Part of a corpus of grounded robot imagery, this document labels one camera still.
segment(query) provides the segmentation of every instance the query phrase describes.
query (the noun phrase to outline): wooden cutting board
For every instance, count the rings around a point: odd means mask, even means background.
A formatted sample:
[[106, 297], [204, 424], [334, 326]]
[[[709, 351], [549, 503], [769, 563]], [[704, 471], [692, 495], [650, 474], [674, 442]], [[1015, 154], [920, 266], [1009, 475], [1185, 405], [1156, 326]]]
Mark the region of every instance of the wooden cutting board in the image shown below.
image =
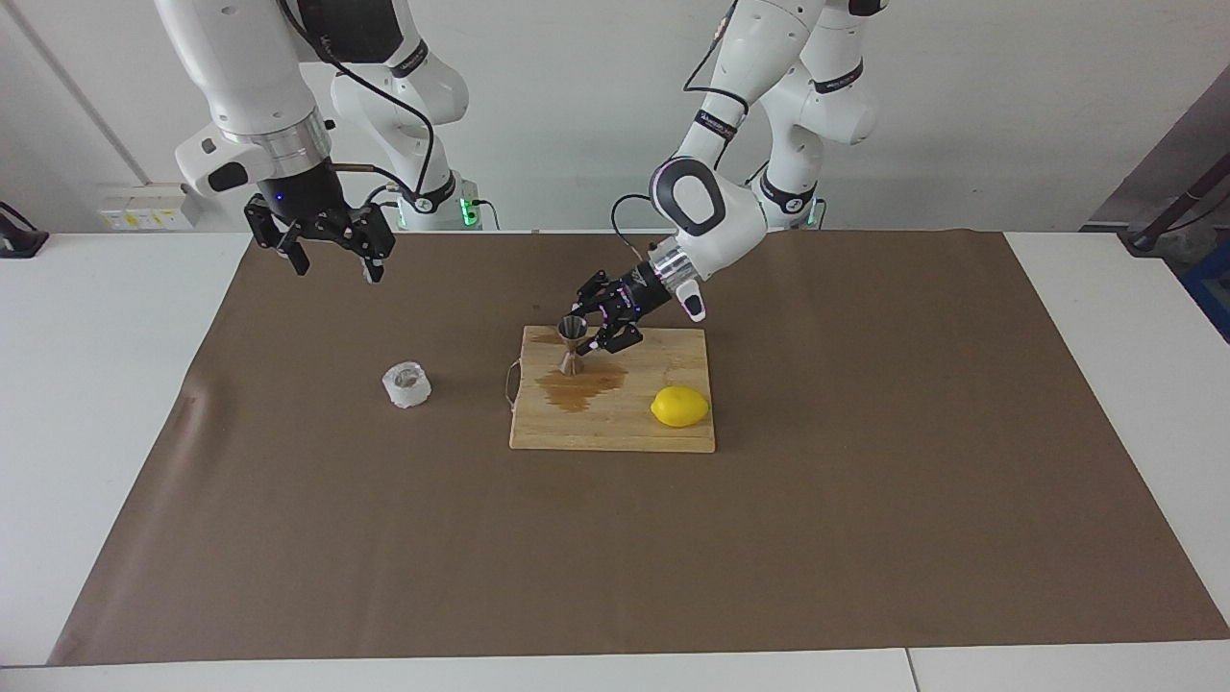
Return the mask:
[[522, 377], [513, 407], [513, 450], [694, 452], [716, 450], [713, 414], [673, 429], [649, 404], [664, 387], [691, 387], [712, 403], [705, 332], [646, 328], [645, 340], [620, 354], [585, 356], [585, 371], [560, 374], [565, 348], [554, 326], [526, 326]]

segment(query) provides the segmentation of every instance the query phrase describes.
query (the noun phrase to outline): lemon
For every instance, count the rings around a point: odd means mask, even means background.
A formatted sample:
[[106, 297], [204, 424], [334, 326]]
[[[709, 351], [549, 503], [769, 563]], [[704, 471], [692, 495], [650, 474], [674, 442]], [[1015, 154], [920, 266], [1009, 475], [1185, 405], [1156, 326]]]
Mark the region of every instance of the lemon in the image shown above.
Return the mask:
[[649, 411], [663, 425], [688, 428], [708, 415], [708, 402], [691, 387], [673, 386], [658, 392]]

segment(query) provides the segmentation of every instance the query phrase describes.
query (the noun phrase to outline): white table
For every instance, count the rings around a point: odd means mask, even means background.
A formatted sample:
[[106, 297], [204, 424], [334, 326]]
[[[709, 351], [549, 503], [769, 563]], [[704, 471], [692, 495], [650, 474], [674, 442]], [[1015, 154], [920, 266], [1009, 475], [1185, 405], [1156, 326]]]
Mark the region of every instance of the white table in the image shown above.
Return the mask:
[[[1109, 235], [1010, 234], [1069, 349], [1230, 612], [1230, 348]], [[0, 263], [0, 665], [46, 661], [247, 236], [63, 235]], [[1224, 691], [1230, 643], [10, 669], [0, 690]]]

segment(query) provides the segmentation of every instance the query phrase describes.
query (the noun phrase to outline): black stand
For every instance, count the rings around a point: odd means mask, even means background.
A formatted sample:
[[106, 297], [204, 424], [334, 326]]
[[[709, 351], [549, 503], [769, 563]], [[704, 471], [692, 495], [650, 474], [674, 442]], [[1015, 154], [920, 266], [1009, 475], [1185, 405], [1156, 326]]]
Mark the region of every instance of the black stand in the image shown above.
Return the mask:
[[1123, 237], [1124, 243], [1128, 245], [1129, 250], [1135, 250], [1137, 252], [1151, 252], [1157, 246], [1157, 238], [1171, 230], [1177, 230], [1172, 227], [1175, 222], [1183, 218], [1183, 214], [1189, 211], [1197, 202], [1212, 192], [1226, 176], [1230, 176], [1230, 154], [1221, 156], [1216, 163], [1213, 163], [1213, 167], [1200, 176], [1200, 179], [1196, 181], [1196, 184], [1186, 194], [1181, 195], [1162, 211], [1157, 216], [1157, 220], [1149, 224], [1149, 227], [1133, 236]]
[[28, 259], [38, 253], [48, 237], [50, 234], [42, 230], [22, 230], [0, 214], [0, 259]]

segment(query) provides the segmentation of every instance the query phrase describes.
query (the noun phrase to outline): spilled liquid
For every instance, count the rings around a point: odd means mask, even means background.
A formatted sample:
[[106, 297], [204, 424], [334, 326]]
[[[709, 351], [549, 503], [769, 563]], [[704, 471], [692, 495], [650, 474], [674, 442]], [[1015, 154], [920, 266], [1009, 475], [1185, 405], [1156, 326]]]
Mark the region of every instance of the spilled liquid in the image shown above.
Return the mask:
[[536, 382], [542, 386], [551, 406], [569, 414], [581, 414], [589, 411], [594, 397], [624, 387], [626, 377], [627, 371], [616, 364], [585, 364], [585, 371], [581, 375], [567, 377], [552, 371]]

